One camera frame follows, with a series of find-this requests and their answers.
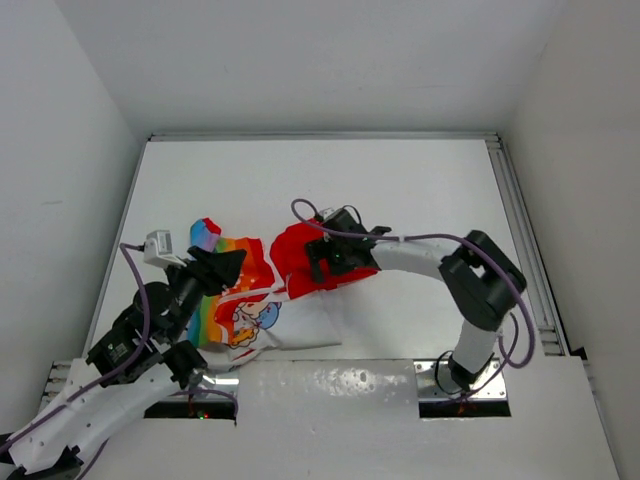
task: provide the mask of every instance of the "white work surface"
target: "white work surface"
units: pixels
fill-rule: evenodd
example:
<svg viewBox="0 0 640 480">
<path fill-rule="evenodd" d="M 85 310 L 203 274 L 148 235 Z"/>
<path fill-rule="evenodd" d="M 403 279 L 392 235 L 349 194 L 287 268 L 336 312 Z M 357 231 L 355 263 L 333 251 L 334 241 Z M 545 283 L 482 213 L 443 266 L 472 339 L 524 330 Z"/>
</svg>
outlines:
<svg viewBox="0 0 640 480">
<path fill-rule="evenodd" d="M 185 251 L 189 227 L 205 216 L 225 236 L 269 239 L 294 223 L 298 196 L 320 208 L 356 205 L 369 228 L 481 229 L 517 259 L 482 140 L 148 143 L 119 240 L 170 229 Z M 145 281 L 163 280 L 141 270 Z M 135 290 L 116 256 L 92 341 Z M 421 420 L 410 359 L 452 348 L 462 322 L 446 287 L 384 272 L 341 295 L 342 345 L 268 352 L 240 369 L 237 428 L 142 420 L 112 439 L 93 477 L 617 478 L 579 360 L 538 349 L 526 369 L 508 371 L 511 418 Z M 288 361 L 301 359 L 310 361 Z"/>
</svg>

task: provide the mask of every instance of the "gray wall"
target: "gray wall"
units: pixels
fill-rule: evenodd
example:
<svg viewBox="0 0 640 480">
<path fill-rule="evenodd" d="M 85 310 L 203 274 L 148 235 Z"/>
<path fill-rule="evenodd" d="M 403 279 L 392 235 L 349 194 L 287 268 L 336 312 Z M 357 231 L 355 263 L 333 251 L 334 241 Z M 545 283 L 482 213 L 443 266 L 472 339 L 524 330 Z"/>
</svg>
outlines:
<svg viewBox="0 0 640 480">
<path fill-rule="evenodd" d="M 81 353 L 140 146 L 53 1 L 2 2 L 0 51 L 6 432 L 35 414 L 51 361 Z"/>
<path fill-rule="evenodd" d="M 57 0 L 137 133 L 496 130 L 564 0 Z"/>
<path fill-rule="evenodd" d="M 638 2 L 571 1 L 507 137 L 569 340 L 587 350 L 628 479 L 640 470 L 639 25 Z"/>
</svg>

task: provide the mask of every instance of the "cloth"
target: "cloth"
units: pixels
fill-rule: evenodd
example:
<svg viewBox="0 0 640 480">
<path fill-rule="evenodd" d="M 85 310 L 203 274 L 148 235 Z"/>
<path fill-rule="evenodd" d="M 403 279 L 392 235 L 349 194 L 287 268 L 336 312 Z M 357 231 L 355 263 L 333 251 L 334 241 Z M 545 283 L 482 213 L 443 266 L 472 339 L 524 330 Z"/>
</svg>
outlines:
<svg viewBox="0 0 640 480">
<path fill-rule="evenodd" d="M 336 299 L 327 298 L 332 295 L 328 290 L 371 276 L 376 270 L 359 269 L 331 277 L 324 265 L 327 281 L 315 284 L 304 245 L 321 236 L 312 227 L 296 224 L 267 249 L 257 238 L 221 236 L 221 229 L 210 219 L 194 223 L 193 245 L 216 252 L 247 251 L 236 285 L 221 295 L 205 297 L 188 328 L 187 337 L 196 347 L 218 354 L 215 359 L 205 355 L 210 363 L 231 368 L 265 349 L 340 344 L 332 320 L 341 319 L 342 308 Z"/>
</svg>

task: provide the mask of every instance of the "cartoon character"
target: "cartoon character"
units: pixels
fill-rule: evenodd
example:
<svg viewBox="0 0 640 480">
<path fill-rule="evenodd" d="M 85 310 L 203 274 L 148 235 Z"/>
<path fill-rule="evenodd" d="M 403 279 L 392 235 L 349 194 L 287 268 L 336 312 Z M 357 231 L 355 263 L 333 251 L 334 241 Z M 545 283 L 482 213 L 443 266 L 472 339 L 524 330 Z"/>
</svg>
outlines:
<svg viewBox="0 0 640 480">
<path fill-rule="evenodd" d="M 233 312 L 233 335 L 229 341 L 231 348 L 248 347 L 258 338 L 260 329 L 275 325 L 281 303 L 241 302 Z"/>
</svg>

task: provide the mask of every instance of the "red cloth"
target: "red cloth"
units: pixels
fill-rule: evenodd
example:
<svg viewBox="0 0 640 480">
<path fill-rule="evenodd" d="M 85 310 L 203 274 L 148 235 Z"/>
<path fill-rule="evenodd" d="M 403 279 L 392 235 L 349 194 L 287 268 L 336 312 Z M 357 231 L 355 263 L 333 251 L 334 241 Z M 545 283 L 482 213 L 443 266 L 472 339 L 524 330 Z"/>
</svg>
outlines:
<svg viewBox="0 0 640 480">
<path fill-rule="evenodd" d="M 344 275 L 332 276 L 329 273 L 327 262 L 323 260 L 320 262 L 320 268 L 324 273 L 325 282 L 315 283 L 311 278 L 311 266 L 304 246 L 310 241 L 322 238 L 322 236 L 323 233 L 320 230 L 304 223 L 297 223 L 287 227 L 271 245 L 271 260 L 273 260 L 282 279 L 287 283 L 286 291 L 289 293 L 289 298 L 294 299 L 317 290 L 333 290 L 340 285 L 355 282 L 377 273 L 374 268 L 358 268 Z"/>
</svg>

